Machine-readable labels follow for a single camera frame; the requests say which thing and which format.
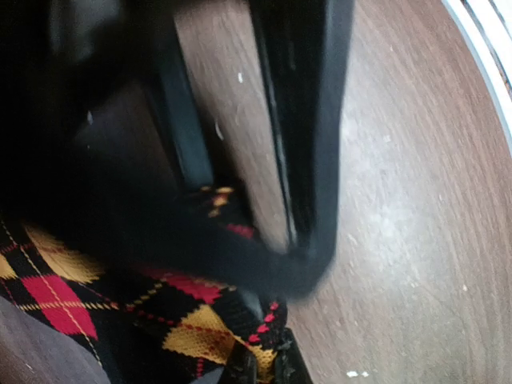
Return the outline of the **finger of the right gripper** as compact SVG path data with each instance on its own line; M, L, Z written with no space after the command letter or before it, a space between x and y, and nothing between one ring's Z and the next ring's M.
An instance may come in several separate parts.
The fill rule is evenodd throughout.
M178 202L89 110L152 71L174 1L1 4L1 208L116 267L170 269L268 296L304 293L304 253L277 252Z
M263 285L277 296L310 294L335 255L353 9L351 1L251 4L289 241L264 265Z

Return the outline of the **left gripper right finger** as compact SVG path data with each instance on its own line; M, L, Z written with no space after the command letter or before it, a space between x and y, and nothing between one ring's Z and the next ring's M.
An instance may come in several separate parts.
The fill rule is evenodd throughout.
M275 384L312 384L297 341L290 328L285 328L274 362Z

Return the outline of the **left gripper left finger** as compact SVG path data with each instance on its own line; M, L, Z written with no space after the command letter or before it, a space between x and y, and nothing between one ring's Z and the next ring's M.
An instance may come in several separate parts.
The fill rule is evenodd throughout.
M256 384L257 380L256 357L245 345L235 343L218 384Z

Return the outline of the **black red orange argyle sock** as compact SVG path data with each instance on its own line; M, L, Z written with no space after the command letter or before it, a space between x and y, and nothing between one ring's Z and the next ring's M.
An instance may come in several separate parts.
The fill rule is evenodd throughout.
M274 379L286 304L168 270L115 270L48 233L1 218L1 295L83 346L112 383L188 383L251 352Z

